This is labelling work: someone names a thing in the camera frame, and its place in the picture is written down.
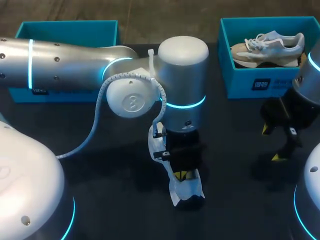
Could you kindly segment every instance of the shoe box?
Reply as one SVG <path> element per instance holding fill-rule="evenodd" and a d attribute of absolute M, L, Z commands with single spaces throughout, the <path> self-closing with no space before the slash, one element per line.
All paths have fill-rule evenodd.
<path fill-rule="evenodd" d="M 299 67 L 237 68 L 233 61 L 233 45 L 271 31 L 284 36 L 303 33 L 305 55 L 320 39 L 320 25 L 313 16 L 222 18 L 218 58 L 229 99 L 280 97 L 292 86 Z"/>
<path fill-rule="evenodd" d="M 93 48 L 120 44 L 118 21 L 116 20 L 28 21 L 20 25 L 15 37 Z M 9 92 L 16 103 L 66 103 L 96 102 L 99 90 L 48 91 L 46 89 L 9 88 Z"/>

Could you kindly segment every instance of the black tabletop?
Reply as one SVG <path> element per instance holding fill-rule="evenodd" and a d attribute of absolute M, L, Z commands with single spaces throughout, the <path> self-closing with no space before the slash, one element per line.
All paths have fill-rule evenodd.
<path fill-rule="evenodd" d="M 140 56 L 157 45 L 134 45 Z M 159 105 L 135 119 L 120 118 L 105 103 L 97 132 L 79 154 L 62 166 L 76 201 L 77 239 L 83 240 L 287 240 L 294 184 L 269 192 L 250 176 L 260 154 L 285 142 L 281 129 L 261 135 L 263 99 L 228 100 L 219 69 L 217 45 L 209 44 L 210 72 L 202 114 L 201 140 L 208 146 L 199 170 L 205 205 L 173 207 L 169 178 L 148 151 L 148 130 Z M 94 103 L 15 104 L 0 90 L 0 112 L 22 133 L 56 155 L 77 147 L 89 133 Z M 320 142 L 320 121 L 302 133 L 305 161 Z"/>

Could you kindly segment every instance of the shoe sole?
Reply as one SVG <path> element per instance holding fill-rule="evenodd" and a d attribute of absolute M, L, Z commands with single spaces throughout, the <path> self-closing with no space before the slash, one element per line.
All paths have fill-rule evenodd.
<path fill-rule="evenodd" d="M 301 56 L 299 58 L 280 58 L 274 59 L 272 61 L 260 61 L 260 62 L 246 62 L 246 61 L 239 61 L 233 59 L 236 68 L 294 68 L 299 67 L 301 63 Z"/>

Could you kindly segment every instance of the white sneaker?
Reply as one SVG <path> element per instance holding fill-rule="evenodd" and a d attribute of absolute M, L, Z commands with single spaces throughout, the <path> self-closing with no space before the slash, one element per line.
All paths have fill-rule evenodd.
<path fill-rule="evenodd" d="M 246 68 L 256 68 L 263 63 L 280 67 L 298 67 L 298 58 L 305 48 L 305 36 L 282 36 L 276 31 L 258 34 L 255 39 L 245 39 L 231 47 L 234 62 Z"/>

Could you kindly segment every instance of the cable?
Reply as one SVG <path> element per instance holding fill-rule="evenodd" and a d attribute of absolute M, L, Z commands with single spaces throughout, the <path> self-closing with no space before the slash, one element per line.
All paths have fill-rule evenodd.
<path fill-rule="evenodd" d="M 120 74 L 116 74 L 116 75 L 109 77 L 107 80 L 105 80 L 103 82 L 103 84 L 99 90 L 98 97 L 96 99 L 95 111 L 94 111 L 94 121 L 93 121 L 93 125 L 92 125 L 92 128 L 91 128 L 89 135 L 86 137 L 86 139 L 78 147 L 76 147 L 72 151 L 56 156 L 58 159 L 64 159 L 66 157 L 70 157 L 71 155 L 79 152 L 92 139 L 92 137 L 95 134 L 95 131 L 97 129 L 97 126 L 98 126 L 98 121 L 99 121 L 99 116 L 100 116 L 100 106 L 102 103 L 102 99 L 106 93 L 107 87 L 113 81 L 120 80 L 120 79 L 136 79 L 136 80 L 149 81 L 149 82 L 151 82 L 151 84 L 154 84 L 158 88 L 159 94 L 161 95 L 161 99 L 162 99 L 162 105 L 161 105 L 161 110 L 160 110 L 158 116 L 152 121 L 153 136 L 154 137 L 156 136 L 156 134 L 158 133 L 157 123 L 159 123 L 161 121 L 161 119 L 163 118 L 165 111 L 166 111 L 166 107 L 167 107 L 167 96 L 166 96 L 164 88 L 160 85 L 160 83 L 153 76 L 145 76 L 145 75 L 141 75 L 141 74 L 137 74 L 137 73 L 129 73 L 129 72 L 120 73 Z"/>

